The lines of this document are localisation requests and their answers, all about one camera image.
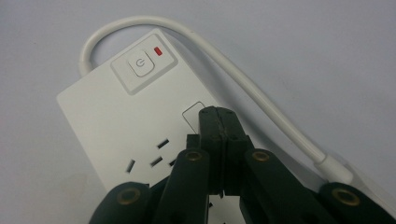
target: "white surface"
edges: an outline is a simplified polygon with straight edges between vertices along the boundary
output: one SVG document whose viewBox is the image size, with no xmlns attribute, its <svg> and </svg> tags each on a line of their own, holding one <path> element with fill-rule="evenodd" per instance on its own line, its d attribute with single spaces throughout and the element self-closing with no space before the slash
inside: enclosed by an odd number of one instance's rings
<svg viewBox="0 0 396 224">
<path fill-rule="evenodd" d="M 105 189 L 55 98 L 79 79 L 79 49 L 94 30 L 141 14 L 182 21 L 199 32 L 310 139 L 396 196 L 395 5 L 368 0 L 2 1 L 0 223 L 87 223 Z M 102 42 L 94 59 L 104 62 L 147 30 L 117 32 Z M 247 133 L 266 133 L 308 162 L 226 75 L 191 50 L 204 60 L 193 66 L 244 119 Z"/>
</svg>

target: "power outlet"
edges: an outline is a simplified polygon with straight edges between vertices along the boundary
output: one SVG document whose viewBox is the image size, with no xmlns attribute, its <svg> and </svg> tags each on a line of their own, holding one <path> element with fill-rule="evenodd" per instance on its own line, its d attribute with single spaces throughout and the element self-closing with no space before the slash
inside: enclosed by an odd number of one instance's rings
<svg viewBox="0 0 396 224">
<path fill-rule="evenodd" d="M 198 111 L 219 105 L 159 29 L 57 99 L 107 191 L 167 177 L 187 134 L 198 131 Z M 243 222 L 236 200 L 210 200 L 209 223 Z"/>
</svg>

